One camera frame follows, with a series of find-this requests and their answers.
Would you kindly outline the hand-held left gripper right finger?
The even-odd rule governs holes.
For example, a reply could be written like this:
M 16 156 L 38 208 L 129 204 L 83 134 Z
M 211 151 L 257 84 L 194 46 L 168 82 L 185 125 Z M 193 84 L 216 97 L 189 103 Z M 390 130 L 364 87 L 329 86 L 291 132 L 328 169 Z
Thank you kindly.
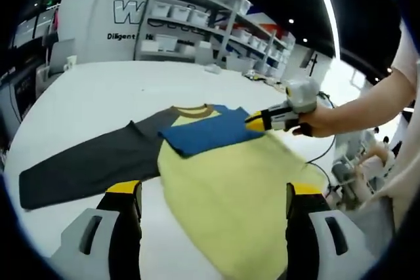
M 366 237 L 310 184 L 288 183 L 286 279 L 361 279 L 375 262 Z

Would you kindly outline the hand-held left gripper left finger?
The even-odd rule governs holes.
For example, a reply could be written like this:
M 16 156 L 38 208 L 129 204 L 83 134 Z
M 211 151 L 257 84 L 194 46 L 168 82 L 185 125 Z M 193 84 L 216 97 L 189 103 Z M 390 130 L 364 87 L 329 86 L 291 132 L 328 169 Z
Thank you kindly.
M 63 279 L 140 279 L 141 181 L 117 183 L 62 233 L 49 263 Z

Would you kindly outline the person's right hand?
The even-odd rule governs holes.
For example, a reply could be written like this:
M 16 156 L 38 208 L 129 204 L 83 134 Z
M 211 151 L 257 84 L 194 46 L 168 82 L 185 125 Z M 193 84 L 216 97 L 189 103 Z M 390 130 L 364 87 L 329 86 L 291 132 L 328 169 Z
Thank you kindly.
M 315 138 L 325 138 L 337 134 L 339 129 L 335 114 L 335 109 L 323 106 L 318 106 L 310 113 L 302 113 L 299 115 L 299 126 L 293 130 L 292 134 Z

